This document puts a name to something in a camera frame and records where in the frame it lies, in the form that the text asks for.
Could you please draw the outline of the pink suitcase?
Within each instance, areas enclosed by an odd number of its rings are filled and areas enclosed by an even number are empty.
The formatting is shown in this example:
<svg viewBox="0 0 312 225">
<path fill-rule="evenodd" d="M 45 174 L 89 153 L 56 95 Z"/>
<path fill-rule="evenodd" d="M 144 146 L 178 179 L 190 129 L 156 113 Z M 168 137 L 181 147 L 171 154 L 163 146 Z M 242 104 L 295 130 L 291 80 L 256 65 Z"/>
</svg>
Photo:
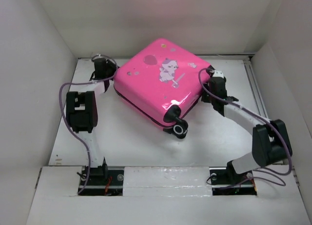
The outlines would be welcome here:
<svg viewBox="0 0 312 225">
<path fill-rule="evenodd" d="M 114 89 L 130 105 L 179 139 L 186 137 L 187 113 L 202 95 L 201 82 L 212 65 L 173 42 L 160 38 L 118 70 Z"/>
</svg>

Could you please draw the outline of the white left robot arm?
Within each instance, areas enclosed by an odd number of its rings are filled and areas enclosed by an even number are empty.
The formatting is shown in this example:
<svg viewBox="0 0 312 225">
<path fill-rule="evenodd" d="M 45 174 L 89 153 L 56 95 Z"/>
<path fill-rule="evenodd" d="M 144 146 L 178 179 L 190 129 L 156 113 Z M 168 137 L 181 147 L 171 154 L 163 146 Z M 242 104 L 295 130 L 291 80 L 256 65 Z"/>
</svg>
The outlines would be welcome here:
<svg viewBox="0 0 312 225">
<path fill-rule="evenodd" d="M 66 121 L 86 147 L 86 177 L 92 177 L 97 184 L 104 184 L 109 173 L 95 132 L 98 124 L 97 98 L 108 90 L 118 65 L 113 59 L 102 54 L 93 56 L 91 61 L 94 64 L 94 72 L 88 82 L 80 83 L 85 87 L 66 94 Z"/>
</svg>

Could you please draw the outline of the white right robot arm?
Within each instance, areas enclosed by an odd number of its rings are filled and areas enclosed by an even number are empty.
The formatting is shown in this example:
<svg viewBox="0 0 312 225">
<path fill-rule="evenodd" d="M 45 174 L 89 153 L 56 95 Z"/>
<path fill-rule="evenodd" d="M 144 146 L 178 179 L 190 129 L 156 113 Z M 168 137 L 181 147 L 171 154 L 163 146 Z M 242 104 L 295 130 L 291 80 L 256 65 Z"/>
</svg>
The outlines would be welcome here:
<svg viewBox="0 0 312 225">
<path fill-rule="evenodd" d="M 233 96 L 228 96 L 225 78 L 212 77 L 207 83 L 201 82 L 205 99 L 209 99 L 215 111 L 243 127 L 252 136 L 251 151 L 227 163 L 225 177 L 233 186 L 254 179 L 248 173 L 258 171 L 276 178 L 292 172 L 293 154 L 286 125 L 281 120 L 270 120 L 247 109 Z M 284 174 L 268 166 L 281 160 L 289 161 Z"/>
</svg>

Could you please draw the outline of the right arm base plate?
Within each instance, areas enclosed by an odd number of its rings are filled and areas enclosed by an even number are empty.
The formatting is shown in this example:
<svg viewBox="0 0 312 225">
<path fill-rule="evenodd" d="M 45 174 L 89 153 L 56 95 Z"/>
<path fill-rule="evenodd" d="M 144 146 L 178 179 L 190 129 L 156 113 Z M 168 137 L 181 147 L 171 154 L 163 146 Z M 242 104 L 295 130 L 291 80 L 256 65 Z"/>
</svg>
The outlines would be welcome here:
<svg viewBox="0 0 312 225">
<path fill-rule="evenodd" d="M 206 184 L 211 186 L 213 196 L 256 196 L 253 174 L 230 172 L 226 167 L 210 167 Z"/>
</svg>

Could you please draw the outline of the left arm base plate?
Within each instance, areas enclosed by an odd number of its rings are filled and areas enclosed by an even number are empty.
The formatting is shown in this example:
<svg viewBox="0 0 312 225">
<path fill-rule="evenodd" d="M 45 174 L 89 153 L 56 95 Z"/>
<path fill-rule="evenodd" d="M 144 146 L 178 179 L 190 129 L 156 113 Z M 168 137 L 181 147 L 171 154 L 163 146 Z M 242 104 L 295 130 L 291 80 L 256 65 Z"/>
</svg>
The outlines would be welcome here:
<svg viewBox="0 0 312 225">
<path fill-rule="evenodd" d="M 123 182 L 124 182 L 124 169 L 121 166 L 109 166 L 104 174 L 100 167 L 98 169 L 91 168 L 90 176 L 85 188 L 87 169 L 84 168 L 80 176 L 78 186 L 79 196 L 122 196 L 123 195 Z"/>
</svg>

